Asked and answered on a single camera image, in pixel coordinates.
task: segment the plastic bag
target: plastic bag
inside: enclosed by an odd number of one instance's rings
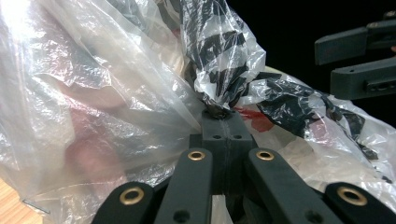
[[[265,66],[225,1],[0,5],[0,176],[48,221],[89,223],[118,185],[162,182],[205,107],[238,110],[311,187],[352,182],[396,211],[396,131]]]

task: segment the transparent plastic sheet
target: transparent plastic sheet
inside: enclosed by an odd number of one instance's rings
[[[166,25],[145,35],[106,1],[0,4],[0,175],[25,203],[90,223],[118,185],[172,174],[203,104]]]
[[[266,52],[224,0],[180,2],[185,77],[213,117],[239,110],[259,146],[279,150],[312,187],[351,182],[396,212],[394,128],[263,67]]]

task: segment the mounting hole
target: mounting hole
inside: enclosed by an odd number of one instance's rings
[[[263,160],[263,161],[271,161],[274,159],[274,154],[272,154],[271,152],[268,152],[268,151],[264,151],[264,150],[258,151],[256,153],[256,156],[260,160]]]
[[[323,217],[315,211],[309,210],[305,212],[305,217],[306,220],[308,220],[310,223],[315,223],[315,224],[323,223]]]
[[[134,187],[134,188],[126,189],[120,195],[120,202],[125,205],[132,205],[142,201],[144,196],[145,196],[145,192],[141,188]]]
[[[189,158],[192,161],[201,161],[205,157],[205,153],[201,151],[193,151],[189,153]]]
[[[338,196],[340,196],[347,203],[351,203],[357,206],[364,206],[367,204],[367,199],[355,189],[346,187],[340,187],[337,190]]]
[[[174,221],[177,223],[186,223],[190,220],[190,213],[188,211],[182,210],[177,211],[174,214]]]

